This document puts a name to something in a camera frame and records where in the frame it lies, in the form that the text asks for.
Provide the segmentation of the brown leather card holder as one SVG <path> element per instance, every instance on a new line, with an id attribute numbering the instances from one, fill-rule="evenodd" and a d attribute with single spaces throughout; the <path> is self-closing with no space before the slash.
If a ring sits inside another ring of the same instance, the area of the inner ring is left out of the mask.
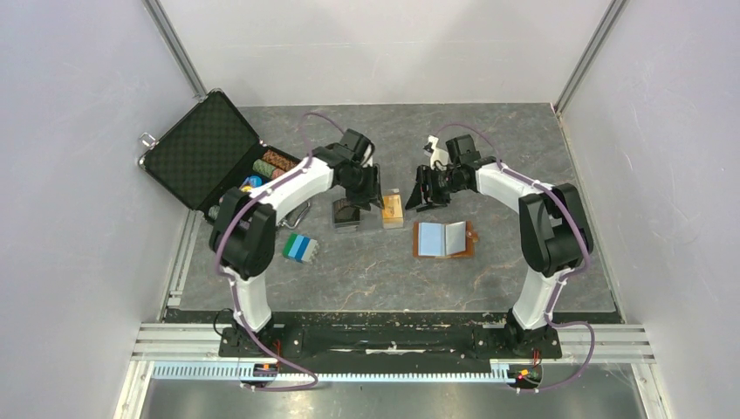
<path id="1" fill-rule="evenodd" d="M 478 235 L 472 222 L 416 222 L 412 235 L 414 258 L 472 258 L 476 254 Z"/>

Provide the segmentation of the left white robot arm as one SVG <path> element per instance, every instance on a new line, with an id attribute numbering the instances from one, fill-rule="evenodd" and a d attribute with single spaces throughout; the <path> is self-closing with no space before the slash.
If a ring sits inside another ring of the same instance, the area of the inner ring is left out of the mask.
<path id="1" fill-rule="evenodd" d="M 233 317 L 243 329 L 240 342 L 253 355 L 267 354 L 274 333 L 267 327 L 264 273 L 274 254 L 278 223 L 316 195 L 341 187 L 354 208 L 383 208 L 380 167 L 372 161 L 375 145 L 347 129 L 340 140 L 318 147 L 278 179 L 250 192 L 229 189 L 220 204 L 209 245 L 216 274 L 225 277 L 233 299 Z"/>

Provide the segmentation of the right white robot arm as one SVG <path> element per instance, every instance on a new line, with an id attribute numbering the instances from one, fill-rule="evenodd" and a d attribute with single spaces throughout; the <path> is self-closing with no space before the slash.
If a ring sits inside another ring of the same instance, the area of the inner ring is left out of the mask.
<path id="1" fill-rule="evenodd" d="M 452 194 L 469 190 L 491 197 L 518 215 L 521 251 L 528 265 L 524 287 L 506 320 L 504 345 L 526 356 L 552 328 L 552 312 L 568 275 L 585 266 L 593 235 L 578 189 L 551 185 L 484 157 L 473 138 L 446 142 L 430 135 L 424 146 L 427 165 L 416 170 L 406 210 L 421 212 L 449 205 Z"/>

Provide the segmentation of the clear box with dark cards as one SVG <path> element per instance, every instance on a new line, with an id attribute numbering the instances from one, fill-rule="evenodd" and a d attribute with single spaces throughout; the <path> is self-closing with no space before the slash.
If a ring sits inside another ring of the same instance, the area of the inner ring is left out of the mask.
<path id="1" fill-rule="evenodd" d="M 352 206 L 345 198 L 332 202 L 332 226 L 336 232 L 356 231 L 360 221 L 360 208 Z"/>

